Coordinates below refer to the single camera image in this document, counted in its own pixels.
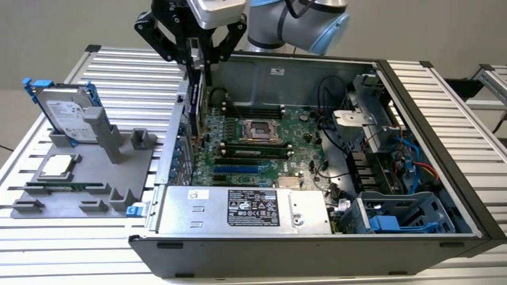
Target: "hard drive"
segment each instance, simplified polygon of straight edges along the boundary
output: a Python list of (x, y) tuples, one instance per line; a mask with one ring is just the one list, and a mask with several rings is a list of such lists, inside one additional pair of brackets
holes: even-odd
[(29, 78), (22, 83), (56, 134), (65, 134), (73, 143), (96, 143), (90, 125), (82, 120), (88, 107), (102, 106), (94, 85), (89, 82), (85, 85), (54, 84), (50, 80), (36, 80), (30, 84)]

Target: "cpu socket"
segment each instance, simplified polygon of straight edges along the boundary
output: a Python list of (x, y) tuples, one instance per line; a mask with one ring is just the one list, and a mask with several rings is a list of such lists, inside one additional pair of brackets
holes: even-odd
[(279, 144), (281, 142), (277, 137), (279, 125), (275, 120), (243, 120), (243, 136), (240, 140), (247, 143)]

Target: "motherboard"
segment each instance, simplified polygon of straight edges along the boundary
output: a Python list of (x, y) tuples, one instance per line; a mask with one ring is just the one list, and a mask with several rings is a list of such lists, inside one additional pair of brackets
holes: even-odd
[(209, 108), (192, 184), (327, 189), (315, 112), (305, 108)]

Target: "power supply label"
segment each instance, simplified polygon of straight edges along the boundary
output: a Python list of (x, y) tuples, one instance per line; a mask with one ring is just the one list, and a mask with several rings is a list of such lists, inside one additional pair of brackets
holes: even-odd
[(229, 190), (227, 223), (235, 227), (279, 227), (276, 191)]

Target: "green circuit board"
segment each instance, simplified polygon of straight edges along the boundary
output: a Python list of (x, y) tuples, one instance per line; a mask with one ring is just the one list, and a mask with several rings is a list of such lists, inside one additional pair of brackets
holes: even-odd
[[(313, 161), (315, 167), (324, 160), (324, 153), (320, 144), (315, 143), (319, 135), (315, 119), (309, 118), (308, 110), (301, 108), (285, 108), (281, 119), (263, 120), (272, 121), (276, 124), (277, 138), (281, 143), (292, 145), (293, 154), (288, 159), (261, 159), (259, 160), (257, 173), (216, 173), (215, 159), (220, 155), (220, 142), (244, 143), (241, 118), (227, 118), (215, 108), (209, 109), (204, 125), (204, 142), (200, 141), (194, 151), (194, 167), (192, 184), (198, 186), (241, 185), (273, 187), (277, 185), (280, 177), (299, 177), (301, 189), (315, 189), (315, 184), (325, 188), (328, 181), (320, 179), (313, 182), (315, 174), (309, 172), (309, 163)], [(213, 175), (221, 175), (224, 180), (213, 180)]]

